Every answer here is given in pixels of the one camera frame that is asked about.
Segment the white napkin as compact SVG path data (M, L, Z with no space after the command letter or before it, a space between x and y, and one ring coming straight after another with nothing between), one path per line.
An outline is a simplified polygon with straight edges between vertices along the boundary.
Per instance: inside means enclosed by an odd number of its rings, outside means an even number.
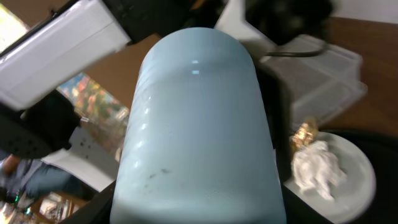
M294 182L301 194L315 189L325 200L334 201L329 184L337 187L346 180L337 156L329 151L326 141L302 146L294 154L291 165Z

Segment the light blue cup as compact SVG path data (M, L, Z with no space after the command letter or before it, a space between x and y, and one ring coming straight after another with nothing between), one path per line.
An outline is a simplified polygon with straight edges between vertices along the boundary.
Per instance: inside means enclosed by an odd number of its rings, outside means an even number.
M285 223L252 59L196 27L147 53L114 190L111 223Z

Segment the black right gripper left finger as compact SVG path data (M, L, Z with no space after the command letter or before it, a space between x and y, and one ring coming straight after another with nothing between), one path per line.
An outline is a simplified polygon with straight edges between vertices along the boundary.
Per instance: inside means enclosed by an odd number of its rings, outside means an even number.
M110 224L115 186L116 181L107 186L83 208L61 221L60 224Z

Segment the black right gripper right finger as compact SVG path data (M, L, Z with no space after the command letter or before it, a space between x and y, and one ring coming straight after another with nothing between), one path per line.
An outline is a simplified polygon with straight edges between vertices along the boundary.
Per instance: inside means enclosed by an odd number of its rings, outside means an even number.
M332 224L314 211L286 186L282 186L287 224Z

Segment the gold brown snack wrapper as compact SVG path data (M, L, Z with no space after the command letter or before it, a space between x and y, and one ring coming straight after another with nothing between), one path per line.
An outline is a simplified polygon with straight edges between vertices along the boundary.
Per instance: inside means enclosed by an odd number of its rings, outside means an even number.
M318 135L318 120L316 117L308 117L300 125L298 130L290 137L289 146L291 153L296 153L302 146L311 144Z

